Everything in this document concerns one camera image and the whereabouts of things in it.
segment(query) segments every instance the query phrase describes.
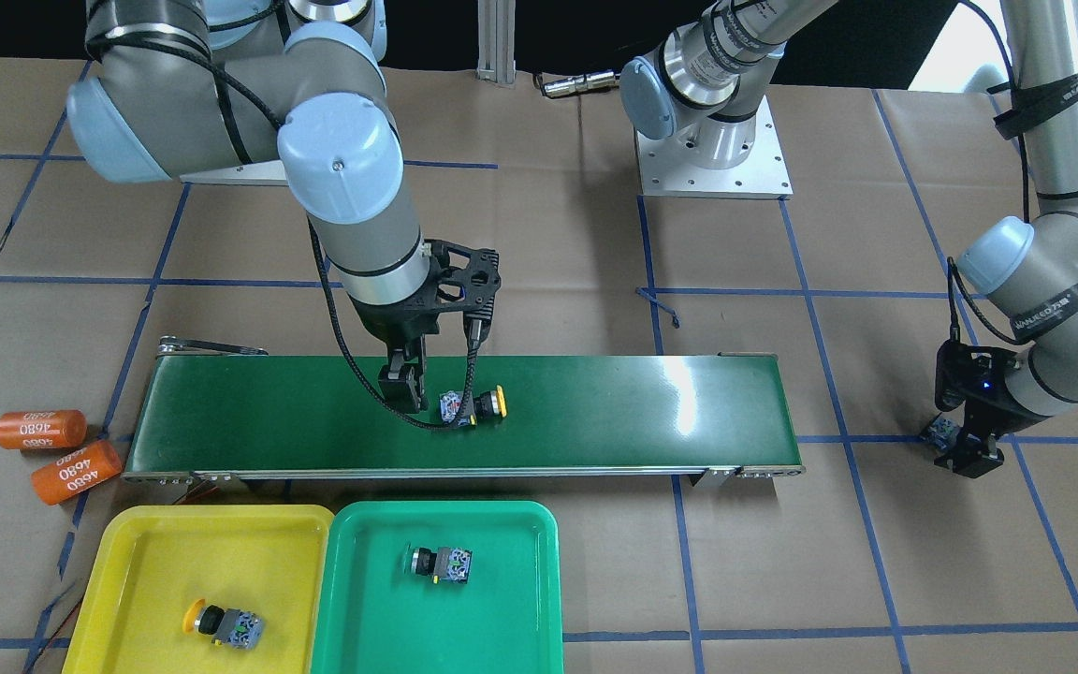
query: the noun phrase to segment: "orange cylinder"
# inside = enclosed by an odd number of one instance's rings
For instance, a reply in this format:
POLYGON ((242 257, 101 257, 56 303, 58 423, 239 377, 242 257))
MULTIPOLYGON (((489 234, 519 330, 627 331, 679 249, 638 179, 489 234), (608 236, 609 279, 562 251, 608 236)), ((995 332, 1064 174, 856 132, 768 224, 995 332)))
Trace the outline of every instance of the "orange cylinder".
POLYGON ((56 505, 116 477, 123 469, 124 462, 115 448, 107 440, 98 440, 31 473, 31 486, 40 500, 56 505))
POLYGON ((86 439, 86 417, 75 409, 9 411, 0 416, 0 446, 8 450, 65 450, 86 439))

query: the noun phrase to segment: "tiled floor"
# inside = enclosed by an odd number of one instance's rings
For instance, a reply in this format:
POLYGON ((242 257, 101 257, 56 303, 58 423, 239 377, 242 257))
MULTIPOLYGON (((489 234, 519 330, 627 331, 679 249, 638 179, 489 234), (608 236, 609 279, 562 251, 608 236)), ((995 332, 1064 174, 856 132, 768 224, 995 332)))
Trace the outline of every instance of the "tiled floor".
MULTIPOLYGON (((78 408, 125 451, 162 334, 334 346, 288 192, 103 182, 60 114, 85 72, 0 60, 0 414, 78 408)), ((486 353, 778 354, 807 472, 716 491, 300 481, 229 500, 547 505, 569 673, 1078 673, 1078 410, 1011 439, 976 481, 912 441, 934 414, 942 260, 1019 210, 987 97, 774 88, 791 200, 645 200, 616 93, 547 101, 468 73, 387 75, 428 235, 500 249, 486 353)), ((458 353, 457 331, 430 346, 458 353)), ((0 671, 34 660, 71 611, 112 515, 177 496, 115 481, 43 507, 27 474, 52 459, 0 450, 0 671)), ((60 670, 69 633, 36 671, 60 670)))

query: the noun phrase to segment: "robotic arm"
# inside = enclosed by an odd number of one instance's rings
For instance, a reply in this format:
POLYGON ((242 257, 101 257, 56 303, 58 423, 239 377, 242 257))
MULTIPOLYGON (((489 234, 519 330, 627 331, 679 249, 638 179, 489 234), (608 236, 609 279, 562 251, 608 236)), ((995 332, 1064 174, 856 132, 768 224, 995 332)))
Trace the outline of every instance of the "robotic arm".
POLYGON ((474 358, 498 257, 423 238, 376 65, 381 0, 86 4, 102 75, 73 85, 67 109, 89 165, 142 182, 281 159, 360 320, 386 343, 386 402, 427 409, 424 336, 441 313, 464 312, 474 358))
MULTIPOLYGON (((696 146, 686 161, 740 165, 752 138, 743 125, 779 47, 830 4, 719 0, 625 66, 626 114, 647 138, 696 146), (701 151, 702 139, 727 137, 701 151)), ((1078 407, 1078 0, 1009 0, 1005 18, 1018 82, 1014 110, 997 128, 1006 138, 1024 136, 1040 215, 1032 223, 1005 218, 964 252, 958 269, 1010 318, 1010 341, 1034 344, 1022 353, 977 348, 953 334, 938 352, 936 404, 964 405, 966 416, 962 427, 936 419, 928 439, 942 455, 934 463, 970 478, 1001 464, 1000 436, 1078 407)))

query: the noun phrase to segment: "yellow tray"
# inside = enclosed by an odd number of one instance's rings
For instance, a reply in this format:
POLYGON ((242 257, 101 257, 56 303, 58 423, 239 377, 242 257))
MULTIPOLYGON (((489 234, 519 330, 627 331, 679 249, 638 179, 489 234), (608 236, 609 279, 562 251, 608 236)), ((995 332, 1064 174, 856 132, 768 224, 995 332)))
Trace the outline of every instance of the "yellow tray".
POLYGON ((334 514, 312 505, 134 507, 102 534, 64 674, 303 674, 334 514), (265 619, 257 648, 182 631, 194 600, 265 619))

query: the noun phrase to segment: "plastic tray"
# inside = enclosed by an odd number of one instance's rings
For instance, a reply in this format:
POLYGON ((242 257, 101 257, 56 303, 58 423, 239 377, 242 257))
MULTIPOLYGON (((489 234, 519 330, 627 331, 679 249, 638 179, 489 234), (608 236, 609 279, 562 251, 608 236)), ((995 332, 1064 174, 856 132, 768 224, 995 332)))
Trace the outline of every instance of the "plastic tray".
POLYGON ((382 501, 330 532, 313 674, 564 671, 556 521, 530 501, 382 501), (407 570, 415 547, 471 551, 467 584, 407 570))
POLYGON ((303 674, 333 514, 312 505, 134 507, 107 526, 65 674, 303 674), (206 597, 265 619, 257 648, 182 632, 206 597))

